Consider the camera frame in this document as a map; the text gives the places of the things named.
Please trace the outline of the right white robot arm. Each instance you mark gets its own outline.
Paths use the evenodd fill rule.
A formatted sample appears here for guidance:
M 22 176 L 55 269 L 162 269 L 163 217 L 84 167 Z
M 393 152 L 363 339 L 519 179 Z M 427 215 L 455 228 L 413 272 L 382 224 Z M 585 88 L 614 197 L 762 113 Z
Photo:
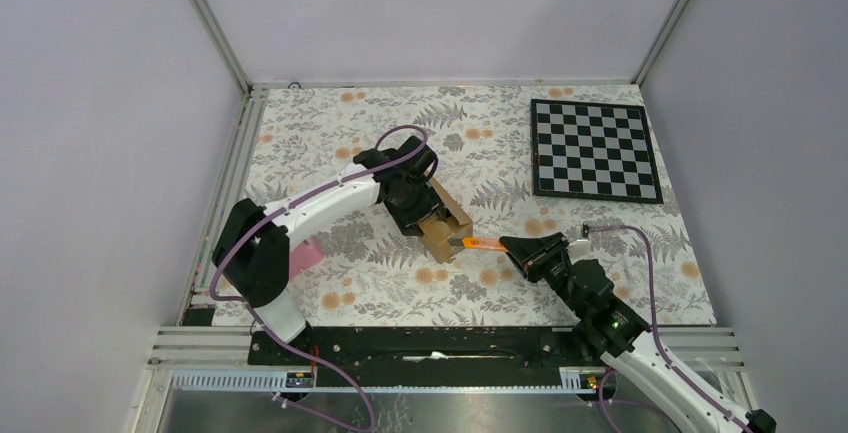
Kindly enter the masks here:
M 575 355 L 603 362 L 625 377 L 682 432 L 774 432 L 776 420 L 763 409 L 735 403 L 698 375 L 668 346 L 654 319 L 645 320 L 614 292 L 596 259 L 575 261 L 571 243 L 556 233 L 498 240 L 521 276 L 544 282 L 578 318 Z

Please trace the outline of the orange black utility knife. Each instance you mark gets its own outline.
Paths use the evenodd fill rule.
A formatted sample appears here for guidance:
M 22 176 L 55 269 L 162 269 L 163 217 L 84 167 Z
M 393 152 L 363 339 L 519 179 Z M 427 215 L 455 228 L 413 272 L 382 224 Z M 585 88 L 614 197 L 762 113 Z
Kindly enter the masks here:
M 462 249 L 506 252 L 507 248 L 497 238 L 462 237 L 450 238 L 448 244 Z

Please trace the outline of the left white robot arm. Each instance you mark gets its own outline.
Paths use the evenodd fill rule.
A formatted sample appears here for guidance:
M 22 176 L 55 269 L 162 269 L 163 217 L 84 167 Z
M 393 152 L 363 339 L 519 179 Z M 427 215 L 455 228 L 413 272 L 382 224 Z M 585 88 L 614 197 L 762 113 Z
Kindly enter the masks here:
M 287 290 L 293 251 L 334 221 L 372 205 L 389 212 L 400 233 L 421 237 L 421 222 L 450 214 L 432 178 L 439 165 L 424 133 L 397 148 L 374 147 L 355 155 L 332 177 L 305 192 L 259 205 L 238 201 L 212 252 L 216 267 L 209 294 L 226 279 L 248 312 L 272 338 L 272 351 L 288 364 L 309 354 L 307 321 Z

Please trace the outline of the brown cardboard express box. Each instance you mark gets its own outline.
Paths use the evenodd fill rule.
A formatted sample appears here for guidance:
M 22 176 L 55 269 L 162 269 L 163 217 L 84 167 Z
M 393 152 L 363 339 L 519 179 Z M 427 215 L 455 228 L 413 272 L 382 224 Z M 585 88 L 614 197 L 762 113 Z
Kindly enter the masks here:
M 473 220 L 435 178 L 429 184 L 440 204 L 426 218 L 417 222 L 422 232 L 420 241 L 437 263 L 450 263 L 460 251 L 460 247 L 451 245 L 450 240 L 471 237 Z

